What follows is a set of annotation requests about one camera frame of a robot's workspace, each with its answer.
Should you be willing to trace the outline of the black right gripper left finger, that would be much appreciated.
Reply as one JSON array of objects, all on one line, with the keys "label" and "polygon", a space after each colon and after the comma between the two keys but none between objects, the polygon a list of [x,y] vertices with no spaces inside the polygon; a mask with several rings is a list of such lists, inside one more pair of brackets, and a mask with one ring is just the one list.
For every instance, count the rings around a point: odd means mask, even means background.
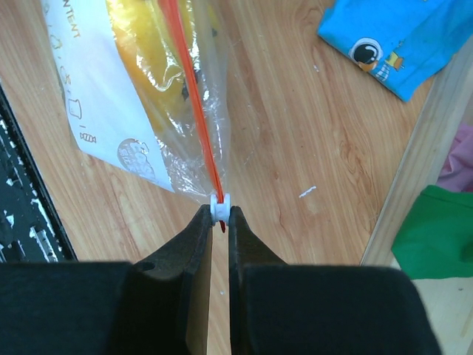
[{"label": "black right gripper left finger", "polygon": [[1,265],[3,354],[205,354],[212,218],[138,263]]}]

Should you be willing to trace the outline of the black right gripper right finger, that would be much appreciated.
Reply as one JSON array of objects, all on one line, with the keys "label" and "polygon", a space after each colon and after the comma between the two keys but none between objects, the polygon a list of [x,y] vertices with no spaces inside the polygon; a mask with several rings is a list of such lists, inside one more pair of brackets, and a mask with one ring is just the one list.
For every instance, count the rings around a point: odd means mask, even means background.
[{"label": "black right gripper right finger", "polygon": [[421,297],[402,271],[291,265],[228,222],[233,354],[439,354]]}]

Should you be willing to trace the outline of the clear zip top bag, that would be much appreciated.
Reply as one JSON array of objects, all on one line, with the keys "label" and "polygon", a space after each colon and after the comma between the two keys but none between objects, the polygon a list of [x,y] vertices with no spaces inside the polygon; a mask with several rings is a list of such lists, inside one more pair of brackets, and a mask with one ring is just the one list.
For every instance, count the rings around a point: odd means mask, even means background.
[{"label": "clear zip top bag", "polygon": [[78,148],[227,225],[225,31],[210,1],[43,1]]}]

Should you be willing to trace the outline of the orange yellow mango toy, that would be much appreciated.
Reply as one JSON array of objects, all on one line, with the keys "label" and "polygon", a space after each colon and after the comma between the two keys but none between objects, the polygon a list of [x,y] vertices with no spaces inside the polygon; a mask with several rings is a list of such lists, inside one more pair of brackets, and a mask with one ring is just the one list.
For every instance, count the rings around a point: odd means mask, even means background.
[{"label": "orange yellow mango toy", "polygon": [[[179,1],[199,91],[207,90],[206,65],[226,70],[220,21],[212,1]],[[182,61],[158,1],[108,1],[118,54],[160,140],[197,142]]]}]

